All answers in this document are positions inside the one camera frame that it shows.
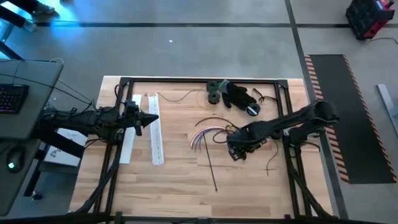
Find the robotic arm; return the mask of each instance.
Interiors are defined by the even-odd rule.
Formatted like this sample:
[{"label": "robotic arm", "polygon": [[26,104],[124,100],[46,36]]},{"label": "robotic arm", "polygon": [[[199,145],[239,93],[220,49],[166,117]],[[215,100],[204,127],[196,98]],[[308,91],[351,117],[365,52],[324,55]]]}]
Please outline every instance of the robotic arm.
[{"label": "robotic arm", "polygon": [[271,121],[255,121],[238,129],[227,136],[228,152],[234,161],[246,159],[247,153],[252,153],[267,142],[267,138],[280,138],[284,129],[289,130],[290,145],[299,146],[307,140],[311,133],[317,133],[323,127],[339,120],[334,107],[327,101],[315,101],[302,109],[273,119]]},{"label": "robotic arm", "polygon": [[138,136],[141,127],[146,127],[159,116],[140,111],[136,102],[127,100],[124,111],[119,114],[115,107],[105,107],[81,113],[44,110],[37,127],[45,130],[71,129],[84,135],[96,134],[100,139],[113,141],[120,129],[134,127]]}]

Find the black floor mat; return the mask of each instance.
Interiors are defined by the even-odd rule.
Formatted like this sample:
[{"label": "black floor mat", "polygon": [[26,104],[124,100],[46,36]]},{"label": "black floor mat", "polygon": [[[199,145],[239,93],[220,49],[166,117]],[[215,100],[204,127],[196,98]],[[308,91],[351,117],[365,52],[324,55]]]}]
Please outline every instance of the black floor mat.
[{"label": "black floor mat", "polygon": [[396,176],[344,55],[305,58],[317,99],[334,104],[340,121],[326,128],[340,177],[350,184],[396,183]]}]

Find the black glove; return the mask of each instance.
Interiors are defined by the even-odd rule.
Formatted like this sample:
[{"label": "black glove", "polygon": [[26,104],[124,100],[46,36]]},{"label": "black glove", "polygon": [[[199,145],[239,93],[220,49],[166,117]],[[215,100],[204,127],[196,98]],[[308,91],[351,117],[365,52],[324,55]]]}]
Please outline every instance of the black glove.
[{"label": "black glove", "polygon": [[248,95],[248,89],[243,86],[229,82],[226,84],[226,91],[228,93],[223,93],[223,101],[227,108],[231,108],[232,103],[239,109],[246,110],[249,104],[257,102],[256,99]]}]

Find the black line on floor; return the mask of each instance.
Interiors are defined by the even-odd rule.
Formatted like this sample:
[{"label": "black line on floor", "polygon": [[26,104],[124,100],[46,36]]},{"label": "black line on floor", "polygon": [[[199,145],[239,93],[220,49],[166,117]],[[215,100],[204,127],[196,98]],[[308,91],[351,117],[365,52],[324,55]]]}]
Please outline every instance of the black line on floor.
[{"label": "black line on floor", "polygon": [[39,27],[290,27],[289,23],[36,22]]},{"label": "black line on floor", "polygon": [[[305,63],[305,55],[304,55],[303,47],[301,45],[299,30],[297,28],[297,24],[296,24],[296,21],[294,18],[292,4],[290,3],[290,0],[285,0],[285,5],[286,5],[287,14],[289,15],[290,24],[292,25],[293,38],[294,38],[294,42],[295,42],[297,53],[298,53],[298,59],[300,60],[301,69],[303,71],[304,81],[307,86],[308,97],[310,98],[310,101],[313,101],[313,100],[315,100],[315,93],[312,89],[310,74],[307,70],[307,64]],[[327,141],[326,134],[320,133],[320,139],[321,139],[321,144],[322,144],[322,149],[323,149],[322,150],[323,155],[325,156],[325,162],[326,162],[329,177],[331,180],[330,181],[331,187],[333,189],[333,194],[334,194],[335,200],[336,200],[339,217],[342,219],[348,219],[348,214],[347,214],[347,210],[346,210],[346,205],[344,203],[343,193],[341,192],[338,174],[335,169],[335,163],[333,162],[333,157],[331,155],[331,150],[330,150],[330,147],[329,147],[329,144]]]},{"label": "black line on floor", "polygon": [[348,24],[297,24],[298,28],[349,28]]},{"label": "black line on floor", "polygon": [[386,24],[384,25],[386,28],[398,28],[398,24]]},{"label": "black line on floor", "polygon": [[11,23],[8,24],[6,31],[4,32],[3,36],[1,37],[1,41],[3,41],[4,43],[7,41],[13,28],[14,28],[14,25],[12,25]]},{"label": "black line on floor", "polygon": [[[39,27],[291,27],[289,23],[267,22],[36,22]],[[348,24],[296,24],[298,28],[349,28]],[[398,24],[386,24],[387,28],[398,28]]]}]

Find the desk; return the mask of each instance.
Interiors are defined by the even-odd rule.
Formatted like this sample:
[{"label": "desk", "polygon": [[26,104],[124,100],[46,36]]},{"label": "desk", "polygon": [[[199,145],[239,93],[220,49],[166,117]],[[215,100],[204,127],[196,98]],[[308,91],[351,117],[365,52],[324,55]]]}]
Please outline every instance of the desk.
[{"label": "desk", "polygon": [[[18,60],[0,60],[0,73],[28,78],[50,86],[55,86],[62,68],[63,65],[61,63],[23,61],[20,64]],[[0,83],[12,83],[12,79],[11,77],[0,75]],[[29,138],[37,118],[52,92],[50,87],[26,80],[15,79],[14,83],[29,85],[29,93],[19,114],[0,114],[0,138],[16,138],[19,140],[18,144],[24,145],[27,150],[25,152],[24,168],[18,174],[10,174],[6,168],[8,150],[0,155],[0,215],[2,216],[8,214],[35,157],[40,142],[35,139],[24,139]],[[15,145],[16,141],[3,141],[0,143],[0,151],[10,144]]]},{"label": "desk", "polygon": [[[104,77],[98,98],[98,106],[113,106],[116,99],[114,86],[120,77]],[[293,110],[308,104],[302,80],[288,81]],[[252,88],[263,95],[275,96],[273,86],[242,85],[252,94]],[[133,93],[143,94],[141,108],[147,111],[147,94],[159,92],[170,99],[181,98],[187,91],[202,88],[203,83],[144,83],[134,82]],[[293,214],[289,183],[282,143],[269,164],[267,161],[277,148],[269,141],[246,161],[234,162],[224,144],[215,144],[207,137],[211,163],[218,185],[215,192],[205,150],[190,149],[190,140],[199,130],[208,126],[225,126],[225,122],[208,120],[195,127],[199,120],[220,116],[243,126],[257,119],[278,117],[276,104],[266,100],[261,104],[259,116],[250,117],[236,108],[227,110],[222,102],[216,106],[206,103],[206,93],[189,94],[175,103],[159,96],[160,119],[163,135],[165,164],[152,165],[149,128],[136,137],[130,164],[119,166],[112,213],[138,217],[211,217],[211,218],[283,218]],[[82,206],[98,184],[105,152],[104,143],[89,147],[81,161],[70,210]],[[307,185],[317,200],[329,213],[329,194],[320,160],[320,153],[313,146],[302,149]],[[104,210],[108,190],[105,188],[101,211]]]}]

